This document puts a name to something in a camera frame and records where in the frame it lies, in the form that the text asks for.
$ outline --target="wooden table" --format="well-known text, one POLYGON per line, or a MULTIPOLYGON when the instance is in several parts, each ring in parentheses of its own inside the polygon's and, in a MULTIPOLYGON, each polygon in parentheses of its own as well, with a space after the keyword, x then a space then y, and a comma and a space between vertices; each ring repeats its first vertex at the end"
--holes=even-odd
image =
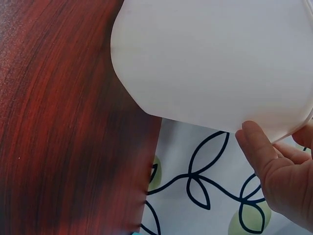
POLYGON ((160 119, 117 79, 122 0, 0 0, 0 235, 138 229, 160 119))

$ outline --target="finger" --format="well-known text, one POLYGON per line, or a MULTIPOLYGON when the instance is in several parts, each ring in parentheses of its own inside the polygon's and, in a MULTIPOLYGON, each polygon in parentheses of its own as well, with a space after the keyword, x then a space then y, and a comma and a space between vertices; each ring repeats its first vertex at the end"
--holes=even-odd
POLYGON ((292 137, 299 145, 312 148, 313 121, 311 120, 306 126, 294 133, 292 137))
POLYGON ((244 135, 244 131, 243 130, 237 131, 235 134, 235 137, 236 137, 237 142, 238 142, 240 148, 242 149, 244 155, 246 156, 246 159, 248 160, 248 162, 252 166, 252 163, 250 162, 250 159, 252 159, 252 156, 250 157, 251 153, 249 150, 249 145, 248 145, 246 138, 245 138, 245 135, 244 135))
POLYGON ((278 158, 263 130, 255 122, 243 123, 243 133, 249 150, 253 153, 247 156, 248 161, 261 178, 266 177, 269 171, 293 164, 286 158, 278 158))
POLYGON ((282 153, 285 158, 292 160, 295 164, 303 164, 307 160, 312 160, 312 157, 299 149, 296 149, 285 143, 276 143, 274 147, 282 153))

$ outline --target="reddish-brown wood grain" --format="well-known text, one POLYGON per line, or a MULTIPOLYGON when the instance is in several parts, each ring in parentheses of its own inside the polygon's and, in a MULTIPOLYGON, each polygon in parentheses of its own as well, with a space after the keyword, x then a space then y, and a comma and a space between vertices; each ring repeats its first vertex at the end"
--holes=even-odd
POLYGON ((0 0, 0 235, 140 224, 160 119, 117 79, 122 0, 0 0))

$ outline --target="curved edge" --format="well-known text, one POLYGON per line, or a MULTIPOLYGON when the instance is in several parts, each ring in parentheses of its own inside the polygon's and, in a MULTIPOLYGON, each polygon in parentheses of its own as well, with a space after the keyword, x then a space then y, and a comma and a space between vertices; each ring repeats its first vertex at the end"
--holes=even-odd
POLYGON ((293 133, 297 132, 298 130, 300 130, 302 127, 304 127, 306 124, 308 124, 308 122, 313 118, 313 107, 312 107, 312 110, 311 112, 309 113, 308 117, 305 119, 305 121, 298 125, 297 127, 293 128, 292 131, 290 131, 288 134, 284 135, 283 137, 279 138, 278 140, 276 141, 273 141, 272 143, 277 143, 281 140, 283 140, 284 138, 287 138, 288 136, 292 135, 293 133))

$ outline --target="green circle pattern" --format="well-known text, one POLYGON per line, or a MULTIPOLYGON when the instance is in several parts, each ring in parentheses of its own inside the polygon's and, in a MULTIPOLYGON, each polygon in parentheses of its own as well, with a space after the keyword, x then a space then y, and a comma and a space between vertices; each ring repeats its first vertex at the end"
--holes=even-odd
MULTIPOLYGON (((271 218, 271 209, 269 208, 266 202, 261 202, 257 204, 265 215, 265 225, 264 229, 268 226, 269 220, 271 218)), ((243 222, 245 226, 253 231, 260 231, 262 228, 262 216, 260 212, 252 206, 244 205, 243 214, 242 214, 243 222)), ((229 227, 228 227, 228 235, 251 235, 246 230, 243 229, 239 222, 239 211, 233 215, 229 227)))

